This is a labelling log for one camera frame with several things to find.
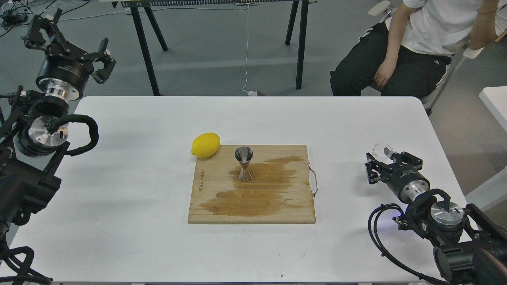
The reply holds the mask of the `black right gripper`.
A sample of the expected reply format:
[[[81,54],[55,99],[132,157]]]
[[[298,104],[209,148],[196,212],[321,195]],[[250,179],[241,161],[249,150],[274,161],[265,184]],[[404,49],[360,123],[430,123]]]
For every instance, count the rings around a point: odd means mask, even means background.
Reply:
[[[429,181],[418,172],[422,169],[422,159],[407,153],[392,153],[394,163],[385,164],[372,154],[366,154],[366,177],[369,184],[385,182],[398,199],[411,204],[416,197],[430,190]]]

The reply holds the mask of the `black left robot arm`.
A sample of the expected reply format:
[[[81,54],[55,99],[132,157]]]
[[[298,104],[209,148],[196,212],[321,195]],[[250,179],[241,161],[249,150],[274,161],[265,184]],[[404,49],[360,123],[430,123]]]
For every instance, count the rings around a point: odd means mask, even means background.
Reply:
[[[57,27],[62,10],[50,19],[35,15],[24,36],[25,47],[45,53],[35,90],[3,95],[11,112],[1,126],[1,260],[15,275],[1,282],[13,285],[50,285],[52,279],[31,269],[30,247],[9,248],[11,225],[23,226],[31,215],[45,209],[61,185],[55,173],[63,157],[77,156],[99,141],[96,121],[86,115],[70,115],[69,102],[83,97],[90,76],[105,83],[116,64],[104,38],[99,50],[89,53],[72,44]]]

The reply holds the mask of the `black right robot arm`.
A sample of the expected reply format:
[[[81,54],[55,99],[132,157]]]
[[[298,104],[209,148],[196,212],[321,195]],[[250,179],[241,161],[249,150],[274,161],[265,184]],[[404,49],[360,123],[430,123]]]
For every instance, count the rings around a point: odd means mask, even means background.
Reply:
[[[409,153],[392,153],[385,164],[366,154],[366,175],[370,184],[384,182],[407,209],[395,203],[382,204],[369,216],[369,235],[382,256],[393,264],[434,285],[505,285],[507,236],[474,204],[460,207],[441,189],[430,189],[419,173],[422,160]],[[433,257],[442,280],[417,272],[396,259],[382,244],[378,219],[387,210],[399,230],[412,230],[433,245]]]

